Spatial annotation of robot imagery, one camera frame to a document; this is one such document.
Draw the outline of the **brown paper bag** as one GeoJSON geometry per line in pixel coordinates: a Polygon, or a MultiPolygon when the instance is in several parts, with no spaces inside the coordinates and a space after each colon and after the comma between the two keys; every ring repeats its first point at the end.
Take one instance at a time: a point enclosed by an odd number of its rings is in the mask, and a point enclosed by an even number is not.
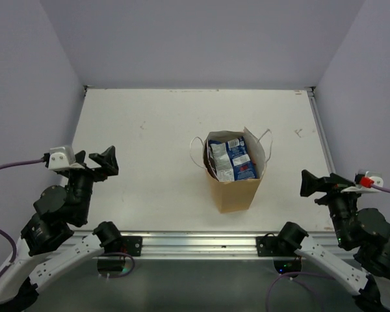
{"type": "Polygon", "coordinates": [[[209,182],[213,201],[220,213],[232,213],[250,208],[272,156],[272,144],[269,145],[268,151],[265,151],[261,144],[261,139],[265,135],[273,137],[270,129],[266,129],[260,137],[256,137],[250,130],[244,128],[241,132],[213,131],[207,135],[205,140],[198,136],[193,138],[193,140],[198,140],[202,144],[202,163],[196,162],[195,165],[204,170],[209,182]],[[227,142],[241,136],[245,139],[248,154],[253,162],[258,178],[234,182],[219,182],[217,179],[213,179],[205,169],[203,163],[204,142],[208,142],[209,140],[227,142]]]}

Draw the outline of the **blue snack bag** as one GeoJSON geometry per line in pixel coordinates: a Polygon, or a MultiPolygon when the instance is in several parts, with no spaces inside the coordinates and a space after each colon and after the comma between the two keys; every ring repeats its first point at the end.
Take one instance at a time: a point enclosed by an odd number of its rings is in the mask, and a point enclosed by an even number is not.
{"type": "Polygon", "coordinates": [[[258,178],[243,136],[227,142],[209,140],[208,144],[213,172],[219,182],[258,178]]]}

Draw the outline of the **brown chip bag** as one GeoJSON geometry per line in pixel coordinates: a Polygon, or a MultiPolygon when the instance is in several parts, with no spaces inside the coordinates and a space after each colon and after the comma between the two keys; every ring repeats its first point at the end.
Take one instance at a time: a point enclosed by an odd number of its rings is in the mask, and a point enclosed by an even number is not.
{"type": "Polygon", "coordinates": [[[216,170],[215,170],[215,161],[213,159],[213,156],[210,153],[210,147],[207,141],[204,142],[204,147],[203,147],[203,163],[205,166],[205,169],[209,173],[209,175],[213,179],[217,179],[216,177],[216,170]]]}

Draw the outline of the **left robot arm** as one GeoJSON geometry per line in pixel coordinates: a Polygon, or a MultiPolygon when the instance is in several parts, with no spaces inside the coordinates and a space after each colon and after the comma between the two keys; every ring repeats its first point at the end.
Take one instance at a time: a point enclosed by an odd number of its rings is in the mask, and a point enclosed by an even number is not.
{"type": "Polygon", "coordinates": [[[61,146],[50,149],[38,162],[68,182],[42,191],[18,240],[5,235],[12,253],[0,267],[0,311],[25,310],[47,282],[93,256],[115,255],[122,247],[118,228],[113,222],[102,222],[80,244],[46,260],[73,236],[72,226],[80,228],[88,222],[94,183],[118,175],[116,148],[86,154],[61,146]]]}

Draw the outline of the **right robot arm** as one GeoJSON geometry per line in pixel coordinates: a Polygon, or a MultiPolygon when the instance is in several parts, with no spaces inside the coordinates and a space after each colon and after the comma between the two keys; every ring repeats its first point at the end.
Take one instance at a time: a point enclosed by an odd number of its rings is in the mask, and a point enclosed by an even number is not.
{"type": "Polygon", "coordinates": [[[353,181],[331,173],[317,177],[302,170],[300,195],[321,192],[317,205],[328,208],[338,246],[356,250],[353,258],[360,269],[327,251],[298,224],[287,222],[276,246],[284,255],[299,255],[317,265],[352,295],[362,311],[390,311],[390,223],[377,208],[358,209],[364,193],[384,190],[379,174],[359,172],[353,181]]]}

